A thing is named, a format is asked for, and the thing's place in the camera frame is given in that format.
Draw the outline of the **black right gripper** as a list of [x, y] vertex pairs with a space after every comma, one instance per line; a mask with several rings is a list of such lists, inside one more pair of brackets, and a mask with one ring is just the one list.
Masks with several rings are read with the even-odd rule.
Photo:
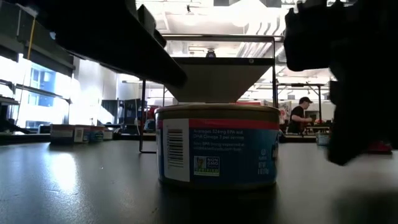
[[398, 82], [398, 0], [357, 0], [339, 12], [332, 41], [330, 100], [335, 105], [327, 159], [344, 166], [387, 144], [398, 149], [398, 107], [382, 88], [353, 82]]

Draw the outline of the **wooden shelf black metal frame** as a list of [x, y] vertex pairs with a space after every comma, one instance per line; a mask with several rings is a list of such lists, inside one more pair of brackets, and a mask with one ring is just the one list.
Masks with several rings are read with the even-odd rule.
[[183, 103], [232, 103], [269, 69], [275, 68], [275, 50], [263, 57], [166, 57], [166, 67], [155, 66], [162, 77], [141, 75], [142, 96], [146, 83], [162, 84], [177, 101]]

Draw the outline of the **person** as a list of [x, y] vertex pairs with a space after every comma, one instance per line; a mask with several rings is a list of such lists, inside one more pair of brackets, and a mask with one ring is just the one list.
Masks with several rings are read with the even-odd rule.
[[313, 103], [309, 97], [302, 97], [299, 100], [298, 106], [296, 106], [290, 114], [289, 125], [287, 128], [288, 133], [301, 134], [307, 123], [313, 121], [312, 118], [305, 117], [305, 110]]

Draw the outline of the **blue white label can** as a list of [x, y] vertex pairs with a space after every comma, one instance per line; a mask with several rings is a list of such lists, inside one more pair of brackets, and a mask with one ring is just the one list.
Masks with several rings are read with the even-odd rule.
[[316, 133], [316, 143], [319, 146], [327, 146], [330, 141], [329, 133]]

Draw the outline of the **black background rig frame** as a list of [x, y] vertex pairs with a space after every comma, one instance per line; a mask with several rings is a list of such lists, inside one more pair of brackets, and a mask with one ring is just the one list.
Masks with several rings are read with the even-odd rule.
[[319, 120], [320, 124], [323, 123], [321, 90], [322, 90], [323, 86], [327, 86], [326, 84], [321, 84], [321, 83], [277, 83], [275, 86], [276, 87], [275, 91], [277, 92], [277, 94], [279, 94], [278, 90], [279, 90], [280, 86], [291, 87], [293, 89], [307, 87], [307, 88], [311, 89], [312, 91], [314, 91], [318, 96], [318, 120]]

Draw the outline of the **blue label gold can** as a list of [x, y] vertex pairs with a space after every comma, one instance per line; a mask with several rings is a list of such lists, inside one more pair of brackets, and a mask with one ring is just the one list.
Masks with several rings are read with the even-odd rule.
[[91, 126], [89, 132], [89, 142], [102, 142], [104, 139], [104, 126]]
[[261, 105], [156, 109], [159, 180], [196, 189], [258, 189], [275, 184], [279, 115], [278, 109]]

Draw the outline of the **dark background screens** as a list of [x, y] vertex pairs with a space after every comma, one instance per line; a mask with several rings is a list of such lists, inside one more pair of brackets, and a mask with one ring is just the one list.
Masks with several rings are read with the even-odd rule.
[[141, 120], [142, 100], [103, 100], [101, 106], [111, 114], [111, 124], [136, 124]]

